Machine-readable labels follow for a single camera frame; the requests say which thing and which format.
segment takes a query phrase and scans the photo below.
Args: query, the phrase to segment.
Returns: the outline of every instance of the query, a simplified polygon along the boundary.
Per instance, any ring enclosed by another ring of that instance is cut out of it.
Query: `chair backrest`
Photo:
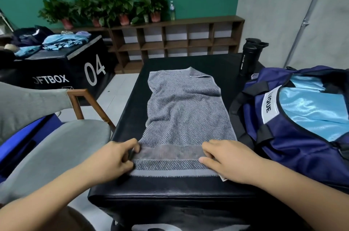
[[[0,82],[0,145],[33,121],[72,107],[66,89],[33,90]]]

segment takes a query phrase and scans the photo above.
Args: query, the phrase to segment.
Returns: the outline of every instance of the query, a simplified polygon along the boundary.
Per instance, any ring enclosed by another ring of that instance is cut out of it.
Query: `wooden chair armrest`
[[[102,118],[102,120],[107,122],[111,130],[115,130],[115,125],[113,124],[113,122],[111,122],[108,115],[105,113],[105,111],[102,109],[102,107],[98,104],[98,102],[94,99],[94,97],[89,93],[87,89],[67,90],[67,94],[72,102],[77,119],[84,119],[84,115],[82,114],[79,101],[77,100],[78,96],[83,96],[85,97],[86,101],[88,101],[88,103],[97,112],[97,114]]]

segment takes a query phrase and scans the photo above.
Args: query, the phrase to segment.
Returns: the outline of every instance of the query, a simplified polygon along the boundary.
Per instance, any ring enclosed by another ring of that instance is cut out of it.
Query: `wooden cubby shelf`
[[[230,37],[215,37],[215,25],[217,23],[229,22],[231,26]],[[189,51],[195,48],[207,47],[207,55],[212,55],[215,46],[228,46],[229,53],[237,53],[242,34],[242,28],[245,20],[236,15],[219,16],[219,17],[203,17],[193,19],[179,19],[175,21],[164,21],[159,23],[146,23],[136,26],[115,26],[112,28],[106,27],[77,27],[71,31],[88,31],[91,33],[100,33],[103,37],[111,38],[111,46],[108,46],[108,52],[115,53],[118,64],[115,67],[116,74],[123,73],[139,73],[142,69],[144,61],[148,59],[148,50],[163,50],[164,57],[168,57],[170,49],[185,48],[187,55]],[[203,39],[189,39],[189,30],[192,25],[208,24],[208,38]],[[186,39],[183,40],[167,40],[166,27],[168,26],[185,26]],[[161,41],[146,42],[145,28],[158,27],[161,31]],[[122,29],[133,28],[136,30],[137,43],[125,43]],[[53,29],[55,33],[59,33],[62,29]],[[11,34],[0,36],[0,42],[5,38],[10,38]],[[128,51],[140,51],[141,61],[131,60]]]

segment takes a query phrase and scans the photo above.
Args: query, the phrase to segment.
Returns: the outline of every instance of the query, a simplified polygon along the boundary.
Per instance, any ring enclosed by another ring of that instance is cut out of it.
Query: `plant pot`
[[[130,24],[129,16],[125,13],[119,14],[119,20],[122,26]]]
[[[151,13],[151,21],[153,23],[158,23],[161,20],[160,12],[153,12]]]
[[[101,24],[99,23],[99,19],[98,18],[93,18],[92,19],[92,24],[94,27],[102,27]]]
[[[148,23],[149,22],[149,14],[144,15],[144,22]]]
[[[63,27],[66,30],[72,30],[74,28],[72,22],[69,21],[69,18],[63,18],[61,22],[63,23]]]

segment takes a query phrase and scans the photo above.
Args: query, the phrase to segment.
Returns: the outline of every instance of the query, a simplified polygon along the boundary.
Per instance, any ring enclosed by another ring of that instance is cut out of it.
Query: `person's left hand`
[[[110,141],[76,168],[88,177],[92,186],[114,180],[133,169],[128,153],[132,148],[136,153],[141,148],[135,138],[124,143]]]

